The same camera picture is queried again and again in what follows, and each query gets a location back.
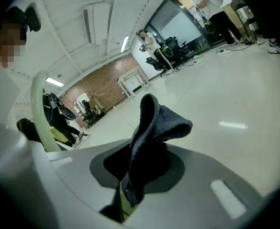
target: black pants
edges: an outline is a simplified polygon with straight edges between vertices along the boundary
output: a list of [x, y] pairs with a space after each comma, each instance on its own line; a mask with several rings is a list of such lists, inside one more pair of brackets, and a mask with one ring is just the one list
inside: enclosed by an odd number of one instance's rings
[[209, 21], [211, 21], [215, 27], [219, 30], [219, 32], [224, 36], [227, 40], [228, 44], [234, 42], [229, 30], [236, 36], [237, 40], [240, 40], [241, 34], [236, 28], [235, 24], [229, 19], [227, 14], [222, 11], [217, 14], [214, 14]]
[[170, 62], [168, 62], [165, 59], [165, 56], [162, 54], [161, 49], [157, 49], [156, 51], [154, 51], [154, 56], [158, 59], [160, 63], [163, 64], [166, 70], [170, 70], [172, 68]]
[[53, 125], [57, 131], [62, 133], [72, 144], [75, 144], [76, 139], [74, 138], [73, 134], [79, 135], [79, 130], [75, 129], [72, 126], [69, 126], [64, 118], [60, 119], [60, 121], [56, 122]]

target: fluorescent light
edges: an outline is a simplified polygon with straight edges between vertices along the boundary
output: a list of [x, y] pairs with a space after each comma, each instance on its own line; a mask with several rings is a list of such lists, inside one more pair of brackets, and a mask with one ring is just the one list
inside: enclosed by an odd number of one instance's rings
[[48, 79], [46, 79], [46, 81], [49, 82], [49, 83], [52, 83], [52, 84], [54, 84], [56, 86], [60, 86], [60, 87], [63, 86], [63, 84], [61, 82], [58, 82], [58, 81], [52, 79], [51, 77], [48, 77]]
[[233, 128], [240, 128], [240, 129], [246, 129], [247, 126], [244, 124], [237, 124], [237, 123], [229, 123], [229, 122], [219, 122], [220, 125], [222, 126], [227, 126], [227, 127], [233, 127]]
[[123, 45], [122, 45], [121, 52], [124, 52], [124, 50], [125, 50], [125, 46], [126, 46], [126, 43], [127, 43], [128, 37], [129, 37], [129, 36], [125, 36], [125, 39], [124, 39], [124, 42], [123, 42]]

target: white ceiling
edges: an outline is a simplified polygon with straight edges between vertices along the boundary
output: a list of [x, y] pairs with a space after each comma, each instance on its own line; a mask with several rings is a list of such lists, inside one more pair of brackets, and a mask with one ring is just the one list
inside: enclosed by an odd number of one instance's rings
[[[59, 88], [47, 83], [46, 91], [64, 93], [90, 72], [129, 53], [135, 33], [163, 0], [15, 0], [12, 6], [25, 11], [32, 2], [41, 18], [41, 30], [28, 31], [25, 52], [7, 70], [21, 90], [15, 104], [18, 119], [31, 118], [30, 87], [37, 72], [48, 70], [50, 77], [64, 84]], [[88, 42], [83, 8], [98, 2], [110, 3], [110, 14], [107, 39], [96, 45]], [[120, 53], [126, 35], [126, 52]]]

